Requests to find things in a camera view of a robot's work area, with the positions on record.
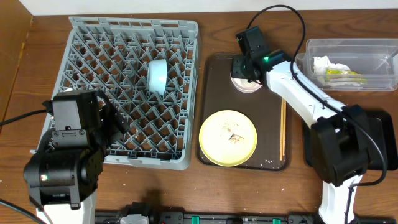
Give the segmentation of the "pink saucer plate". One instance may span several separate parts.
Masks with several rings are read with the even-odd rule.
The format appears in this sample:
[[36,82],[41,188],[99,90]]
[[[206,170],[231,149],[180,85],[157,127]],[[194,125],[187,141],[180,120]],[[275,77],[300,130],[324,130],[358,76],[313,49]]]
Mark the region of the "pink saucer plate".
[[230,79],[234,87],[241,93],[254,93],[262,87],[261,84],[256,82],[248,82],[246,79],[233,78],[232,76],[230,76]]

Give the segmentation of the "wooden chopstick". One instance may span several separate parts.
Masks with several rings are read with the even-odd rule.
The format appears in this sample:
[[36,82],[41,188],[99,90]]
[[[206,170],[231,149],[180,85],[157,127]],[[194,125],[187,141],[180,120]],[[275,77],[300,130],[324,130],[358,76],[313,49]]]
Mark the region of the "wooden chopstick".
[[281,99],[280,107],[280,154],[279,160],[282,161],[284,158],[285,150],[285,100]]
[[286,104],[287,104],[286,101],[283,99],[282,104],[281,104],[281,106],[282,106],[281,112],[283,112],[282,118],[281,118],[281,121],[283,122],[282,129],[281,129],[281,131],[282,131],[282,154],[281,154],[282,157],[281,157],[281,160],[283,160],[283,158],[285,156],[286,107],[287,107]]

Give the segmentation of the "orange snack wrapper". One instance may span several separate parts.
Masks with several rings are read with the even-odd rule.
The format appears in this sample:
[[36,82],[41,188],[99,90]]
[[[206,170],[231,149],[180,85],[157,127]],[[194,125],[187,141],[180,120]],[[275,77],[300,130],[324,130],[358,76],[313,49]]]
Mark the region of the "orange snack wrapper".
[[351,70],[337,70],[330,69],[326,70],[326,82],[353,82],[360,84],[367,84],[367,80],[365,78],[361,78],[361,75],[351,71]]

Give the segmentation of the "light blue bowl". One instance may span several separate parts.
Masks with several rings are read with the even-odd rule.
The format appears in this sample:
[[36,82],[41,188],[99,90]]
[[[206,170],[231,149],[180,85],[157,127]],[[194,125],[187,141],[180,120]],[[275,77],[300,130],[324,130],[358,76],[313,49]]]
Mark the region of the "light blue bowl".
[[148,90],[163,95],[167,84],[166,59],[153,60],[149,63],[147,74]]

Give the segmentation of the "white napkin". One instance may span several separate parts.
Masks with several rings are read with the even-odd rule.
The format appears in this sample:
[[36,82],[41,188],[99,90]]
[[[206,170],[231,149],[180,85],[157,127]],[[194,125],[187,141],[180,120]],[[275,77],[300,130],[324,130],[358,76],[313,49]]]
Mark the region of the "white napkin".
[[349,66],[341,64],[341,63],[331,63],[327,56],[323,57],[313,57],[313,73],[317,76],[317,79],[321,81],[323,85],[337,87],[343,85],[351,85],[351,86],[361,86],[365,84],[353,83],[353,82],[326,82],[326,70],[337,69],[337,70],[351,70]]

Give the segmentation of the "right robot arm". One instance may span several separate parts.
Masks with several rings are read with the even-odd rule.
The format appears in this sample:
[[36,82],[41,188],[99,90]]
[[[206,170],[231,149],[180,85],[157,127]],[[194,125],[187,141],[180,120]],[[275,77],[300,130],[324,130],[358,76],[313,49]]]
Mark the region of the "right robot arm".
[[347,107],[313,84],[281,50],[272,51],[258,27],[236,36],[242,54],[232,76],[258,82],[281,96],[310,129],[312,167],[323,181],[323,223],[354,221],[356,189],[370,162],[373,140],[362,107]]

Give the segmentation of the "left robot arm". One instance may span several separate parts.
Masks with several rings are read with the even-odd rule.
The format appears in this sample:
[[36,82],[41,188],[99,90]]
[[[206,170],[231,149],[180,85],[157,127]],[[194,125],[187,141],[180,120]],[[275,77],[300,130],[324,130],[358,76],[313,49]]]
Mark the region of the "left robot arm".
[[101,90],[72,90],[43,103],[54,128],[24,167],[29,200],[44,223],[94,223],[106,150],[129,125]]

